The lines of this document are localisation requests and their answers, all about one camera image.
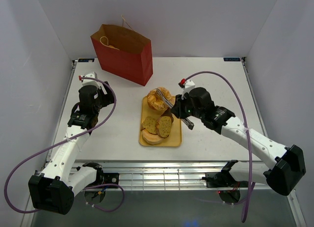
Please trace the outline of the metal tongs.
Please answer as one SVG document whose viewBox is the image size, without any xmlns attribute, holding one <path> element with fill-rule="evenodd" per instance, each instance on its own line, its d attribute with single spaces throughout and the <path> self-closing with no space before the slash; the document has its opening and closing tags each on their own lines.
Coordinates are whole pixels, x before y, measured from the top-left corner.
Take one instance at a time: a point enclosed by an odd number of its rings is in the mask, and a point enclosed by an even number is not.
<svg viewBox="0 0 314 227">
<path fill-rule="evenodd" d="M 159 97 L 163 100 L 163 102 L 164 102 L 170 109 L 172 109 L 174 105 L 173 105 L 170 101 L 168 101 L 168 100 L 166 99 L 166 97 L 163 95 L 163 93 L 161 92 L 161 90 L 157 88 L 156 91 L 157 91 L 157 94 L 159 95 Z M 190 130 L 192 130 L 192 129 L 194 128 L 194 123 L 193 123 L 192 121 L 190 121 L 189 119 L 185 118 L 185 119 L 181 119 L 181 121 L 182 121 Z"/>
</svg>

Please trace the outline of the chocolate dipped bread cone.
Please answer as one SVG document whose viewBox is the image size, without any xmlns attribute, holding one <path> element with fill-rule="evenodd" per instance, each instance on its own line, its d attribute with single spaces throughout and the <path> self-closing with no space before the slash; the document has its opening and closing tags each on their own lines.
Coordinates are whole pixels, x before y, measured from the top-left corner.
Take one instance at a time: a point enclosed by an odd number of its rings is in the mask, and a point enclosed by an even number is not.
<svg viewBox="0 0 314 227">
<path fill-rule="evenodd" d="M 174 118 L 173 118 L 170 108 L 166 109 L 161 116 L 168 116 L 171 118 L 171 123 L 174 122 Z"/>
</svg>

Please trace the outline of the round crusty bread roll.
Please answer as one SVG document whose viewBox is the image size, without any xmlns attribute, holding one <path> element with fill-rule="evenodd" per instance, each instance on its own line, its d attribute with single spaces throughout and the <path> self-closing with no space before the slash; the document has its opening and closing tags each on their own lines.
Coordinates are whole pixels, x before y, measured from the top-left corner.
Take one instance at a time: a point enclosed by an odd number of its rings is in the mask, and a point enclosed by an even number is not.
<svg viewBox="0 0 314 227">
<path fill-rule="evenodd" d="M 163 96 L 168 100 L 172 100 L 172 95 L 169 90 L 164 87 L 158 87 L 158 89 L 162 92 Z M 168 108 L 166 103 L 162 100 L 162 98 L 158 95 L 157 89 L 152 89 L 147 95 L 147 103 L 151 109 L 157 111 L 163 111 Z"/>
</svg>

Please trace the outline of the pale orange croissant bread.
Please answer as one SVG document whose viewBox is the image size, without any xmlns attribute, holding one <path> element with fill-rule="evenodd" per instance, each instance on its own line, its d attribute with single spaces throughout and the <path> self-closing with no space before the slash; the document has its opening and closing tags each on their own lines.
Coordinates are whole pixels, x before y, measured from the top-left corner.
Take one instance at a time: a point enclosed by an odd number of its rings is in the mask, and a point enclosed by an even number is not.
<svg viewBox="0 0 314 227">
<path fill-rule="evenodd" d="M 163 141 L 163 138 L 159 135 L 149 133 L 146 129 L 142 130 L 142 138 L 150 145 L 159 144 Z"/>
</svg>

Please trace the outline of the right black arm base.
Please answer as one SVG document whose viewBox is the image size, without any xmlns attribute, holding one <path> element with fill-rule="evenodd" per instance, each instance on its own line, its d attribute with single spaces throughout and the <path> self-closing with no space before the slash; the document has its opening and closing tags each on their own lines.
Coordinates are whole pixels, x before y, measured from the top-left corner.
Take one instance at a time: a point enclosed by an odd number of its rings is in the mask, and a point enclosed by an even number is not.
<svg viewBox="0 0 314 227">
<path fill-rule="evenodd" d="M 248 187 L 248 181 L 236 181 L 230 174 L 232 167 L 239 163 L 238 160 L 230 160 L 219 172 L 206 172 L 202 180 L 207 188 L 233 188 Z"/>
</svg>

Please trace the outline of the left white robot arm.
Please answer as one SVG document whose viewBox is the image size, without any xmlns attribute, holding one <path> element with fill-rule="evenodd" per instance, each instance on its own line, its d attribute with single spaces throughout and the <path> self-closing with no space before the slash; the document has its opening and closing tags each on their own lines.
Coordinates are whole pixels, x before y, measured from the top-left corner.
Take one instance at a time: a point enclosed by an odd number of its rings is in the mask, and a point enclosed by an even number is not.
<svg viewBox="0 0 314 227">
<path fill-rule="evenodd" d="M 74 174 L 70 174 L 77 155 L 82 151 L 92 130 L 98 125 L 98 115 L 102 108 L 115 103 L 115 96 L 107 82 L 82 80 L 79 102 L 71 111 L 64 143 L 49 164 L 33 175 L 29 182 L 29 192 L 33 207 L 59 214 L 67 214 L 75 196 L 85 187 L 100 187 L 104 172 L 98 163 L 85 163 Z"/>
</svg>

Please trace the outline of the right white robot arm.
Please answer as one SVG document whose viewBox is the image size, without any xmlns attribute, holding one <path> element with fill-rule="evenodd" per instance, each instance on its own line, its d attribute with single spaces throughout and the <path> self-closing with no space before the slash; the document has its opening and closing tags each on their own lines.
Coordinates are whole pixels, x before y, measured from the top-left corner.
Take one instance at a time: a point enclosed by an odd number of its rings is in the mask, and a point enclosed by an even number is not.
<svg viewBox="0 0 314 227">
<path fill-rule="evenodd" d="M 216 106 L 203 87 L 176 95 L 171 112 L 181 120 L 190 116 L 199 119 L 206 128 L 251 150 L 262 161 L 262 164 L 252 165 L 238 160 L 228 161 L 219 173 L 204 177 L 210 185 L 228 187 L 237 182 L 255 182 L 267 184 L 278 194 L 288 196 L 306 173 L 300 147 L 288 147 L 254 129 L 248 130 L 232 111 Z"/>
</svg>

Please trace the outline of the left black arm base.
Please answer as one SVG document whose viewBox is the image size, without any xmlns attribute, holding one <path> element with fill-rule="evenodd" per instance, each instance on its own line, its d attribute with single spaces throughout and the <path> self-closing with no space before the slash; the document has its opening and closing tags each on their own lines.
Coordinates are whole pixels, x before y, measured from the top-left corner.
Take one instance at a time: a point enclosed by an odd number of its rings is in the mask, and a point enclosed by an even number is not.
<svg viewBox="0 0 314 227">
<path fill-rule="evenodd" d="M 103 166 L 95 162 L 89 162 L 82 165 L 83 167 L 90 167 L 96 170 L 96 178 L 93 182 L 88 183 L 88 187 L 101 185 L 101 184 L 118 184 L 119 173 L 104 172 Z"/>
</svg>

